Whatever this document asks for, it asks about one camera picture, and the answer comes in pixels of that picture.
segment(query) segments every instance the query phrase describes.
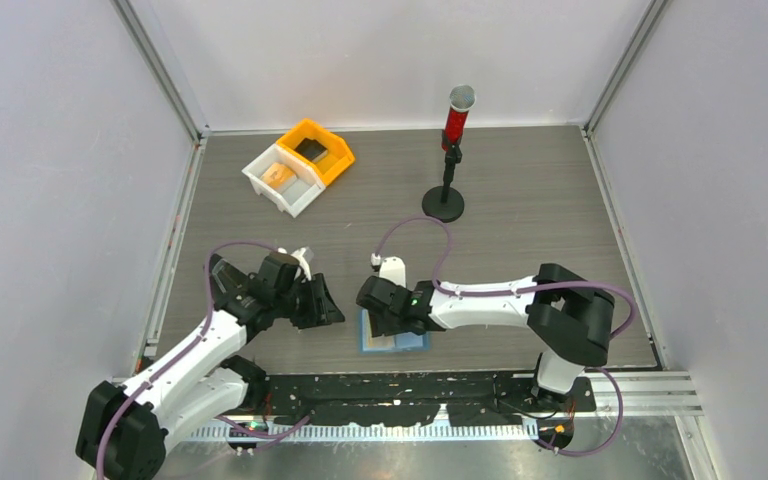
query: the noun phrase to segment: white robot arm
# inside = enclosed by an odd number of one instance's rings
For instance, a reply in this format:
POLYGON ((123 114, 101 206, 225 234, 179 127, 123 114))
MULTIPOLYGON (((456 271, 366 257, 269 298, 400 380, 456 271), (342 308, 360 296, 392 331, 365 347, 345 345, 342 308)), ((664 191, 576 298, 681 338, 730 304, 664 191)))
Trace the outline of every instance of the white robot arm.
POLYGON ((95 465, 102 432, 114 412, 145 384, 116 424, 105 452, 113 480, 152 478, 166 453, 211 418, 238 407, 254 408, 268 394, 266 372, 231 356, 278 318, 299 329, 345 321, 321 273, 311 274, 312 253, 303 248, 270 253, 257 273, 246 274, 214 255, 210 284, 215 311, 153 365, 119 386, 100 383, 90 393, 76 453, 95 465), (199 340, 184 356, 179 354, 199 340), (169 366, 151 381, 159 369, 169 366))
POLYGON ((373 336, 445 331, 465 325, 528 327, 548 345, 538 359, 536 396, 562 398, 585 367, 607 363, 614 299, 601 290, 517 291, 543 283, 583 280, 556 264, 543 264, 537 275, 492 284, 441 282, 449 295, 430 281, 406 288, 405 264, 398 257, 376 259, 378 275, 364 283, 357 303, 369 311, 373 336), (508 295, 491 292, 507 291, 508 295), (459 295, 470 292, 470 295, 459 295), (477 292, 487 296, 475 296, 477 292), (560 309, 553 306, 564 300, 560 309))

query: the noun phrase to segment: red tube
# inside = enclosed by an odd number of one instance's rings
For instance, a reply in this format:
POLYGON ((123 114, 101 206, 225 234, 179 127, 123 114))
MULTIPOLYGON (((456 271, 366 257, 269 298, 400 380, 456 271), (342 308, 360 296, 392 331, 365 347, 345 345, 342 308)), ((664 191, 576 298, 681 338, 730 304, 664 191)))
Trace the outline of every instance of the red tube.
MULTIPOLYGON (((452 107, 449 107, 449 118, 446 119, 446 138, 449 142, 456 144, 463 136, 463 127, 466 123, 466 116, 469 114, 469 110, 465 112, 459 112, 452 107)), ((446 142, 443 142, 443 150, 448 151, 446 148, 446 142)))

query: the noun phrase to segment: stand base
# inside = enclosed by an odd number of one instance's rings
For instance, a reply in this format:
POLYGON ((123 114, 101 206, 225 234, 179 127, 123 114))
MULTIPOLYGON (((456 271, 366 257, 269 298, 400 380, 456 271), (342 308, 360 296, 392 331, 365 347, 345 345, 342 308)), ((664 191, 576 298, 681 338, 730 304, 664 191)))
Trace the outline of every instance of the stand base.
POLYGON ((454 222, 461 218, 464 210, 463 195, 454 188, 449 188, 449 200, 446 203, 440 202, 440 195, 443 193, 443 187, 434 187, 425 192, 422 197, 422 213, 429 217, 434 217, 443 223, 454 222))

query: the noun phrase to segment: blue block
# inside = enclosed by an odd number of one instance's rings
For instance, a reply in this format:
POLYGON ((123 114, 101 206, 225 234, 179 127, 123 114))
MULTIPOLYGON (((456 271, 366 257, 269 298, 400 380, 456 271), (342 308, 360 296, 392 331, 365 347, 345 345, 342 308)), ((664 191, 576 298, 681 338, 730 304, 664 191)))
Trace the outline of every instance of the blue block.
POLYGON ((428 333, 400 333, 392 337, 372 338, 369 313, 365 308, 361 309, 359 320, 361 353, 424 352, 431 348, 431 335, 428 333))

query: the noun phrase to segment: black stand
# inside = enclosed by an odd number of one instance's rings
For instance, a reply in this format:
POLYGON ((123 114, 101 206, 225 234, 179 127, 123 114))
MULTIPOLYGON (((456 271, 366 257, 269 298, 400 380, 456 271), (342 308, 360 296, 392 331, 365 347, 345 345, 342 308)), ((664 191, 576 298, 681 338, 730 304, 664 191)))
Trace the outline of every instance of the black stand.
POLYGON ((443 223, 454 222, 463 215, 464 201, 461 192, 452 188, 455 179, 455 165, 461 163, 460 139, 451 143, 443 130, 443 145, 446 145, 446 169, 443 171, 443 186, 434 187, 422 197, 422 212, 443 223))

